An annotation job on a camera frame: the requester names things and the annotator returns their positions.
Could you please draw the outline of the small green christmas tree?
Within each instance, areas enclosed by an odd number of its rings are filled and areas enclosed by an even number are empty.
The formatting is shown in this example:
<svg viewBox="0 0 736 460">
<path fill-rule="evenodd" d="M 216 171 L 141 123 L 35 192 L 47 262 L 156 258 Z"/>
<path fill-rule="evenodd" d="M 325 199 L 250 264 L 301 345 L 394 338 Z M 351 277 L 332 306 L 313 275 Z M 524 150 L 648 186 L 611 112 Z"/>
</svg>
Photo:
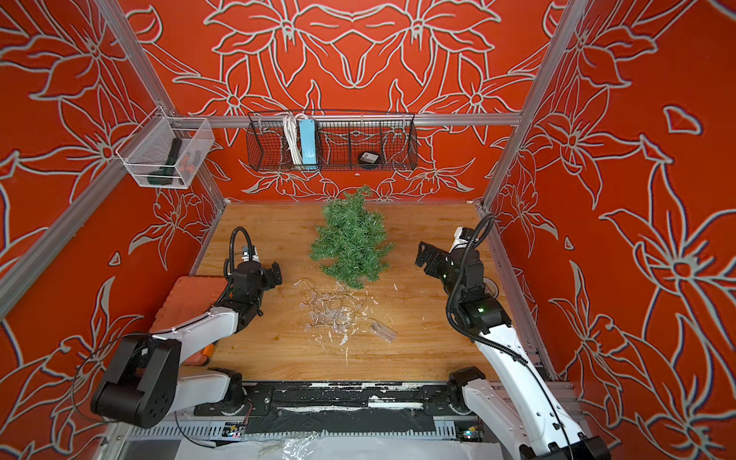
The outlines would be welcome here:
<svg viewBox="0 0 736 460">
<path fill-rule="evenodd" d="M 394 247 L 387 241 L 383 214 L 365 207 L 371 195 L 363 186 L 328 201 L 321 210 L 324 224 L 316 226 L 310 247 L 310 258 L 323 273 L 350 289 L 377 282 L 389 268 L 385 258 Z"/>
</svg>

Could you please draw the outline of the clear bulb string lights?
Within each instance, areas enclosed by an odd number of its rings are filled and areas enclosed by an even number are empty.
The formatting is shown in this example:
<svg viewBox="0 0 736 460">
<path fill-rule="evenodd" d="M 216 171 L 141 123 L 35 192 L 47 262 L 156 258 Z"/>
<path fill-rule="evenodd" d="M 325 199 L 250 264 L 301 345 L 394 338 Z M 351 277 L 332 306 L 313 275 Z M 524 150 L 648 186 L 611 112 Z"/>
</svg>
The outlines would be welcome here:
<svg viewBox="0 0 736 460">
<path fill-rule="evenodd" d="M 324 291 L 309 278 L 300 278 L 293 285 L 303 297 L 298 306 L 305 316 L 303 329 L 321 346 L 346 348 L 352 337 L 369 332 L 378 302 L 367 291 L 354 291 L 340 283 Z"/>
</svg>

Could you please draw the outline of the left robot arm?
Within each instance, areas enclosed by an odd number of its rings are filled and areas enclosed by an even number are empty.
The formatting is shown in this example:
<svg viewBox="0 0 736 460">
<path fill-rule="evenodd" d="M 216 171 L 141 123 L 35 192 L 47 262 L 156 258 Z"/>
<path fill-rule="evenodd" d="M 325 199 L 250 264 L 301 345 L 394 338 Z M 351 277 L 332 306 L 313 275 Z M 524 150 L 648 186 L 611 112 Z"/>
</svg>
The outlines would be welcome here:
<svg viewBox="0 0 736 460">
<path fill-rule="evenodd" d="M 236 253 L 237 237 L 247 234 L 241 226 L 232 230 L 223 265 L 226 285 L 209 310 L 168 330 L 119 340 L 91 398 L 93 414 L 150 429 L 169 415 L 202 404 L 214 404 L 225 414 L 245 407 L 241 373 L 210 368 L 182 377 L 179 369 L 206 346 L 243 331 L 262 315 L 266 292 L 282 284 L 279 264 L 264 266 L 250 238 L 243 253 Z"/>
</svg>

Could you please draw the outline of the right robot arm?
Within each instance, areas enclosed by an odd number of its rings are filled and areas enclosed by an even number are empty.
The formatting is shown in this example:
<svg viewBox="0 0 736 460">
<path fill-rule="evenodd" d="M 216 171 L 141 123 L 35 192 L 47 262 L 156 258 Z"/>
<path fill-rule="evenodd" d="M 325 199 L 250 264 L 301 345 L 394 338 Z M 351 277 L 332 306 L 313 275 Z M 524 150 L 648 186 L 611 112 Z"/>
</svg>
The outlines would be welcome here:
<svg viewBox="0 0 736 460">
<path fill-rule="evenodd" d="M 475 367 L 448 378 L 453 404 L 477 416 L 515 459 L 609 459 L 599 436 L 587 435 L 567 413 L 526 354 L 513 321 L 488 293 L 479 245 L 494 217 L 474 228 L 459 227 L 450 250 L 422 241 L 415 264 L 439 280 L 448 295 L 445 314 L 463 337 L 475 343 L 498 375 L 508 397 L 502 399 Z"/>
</svg>

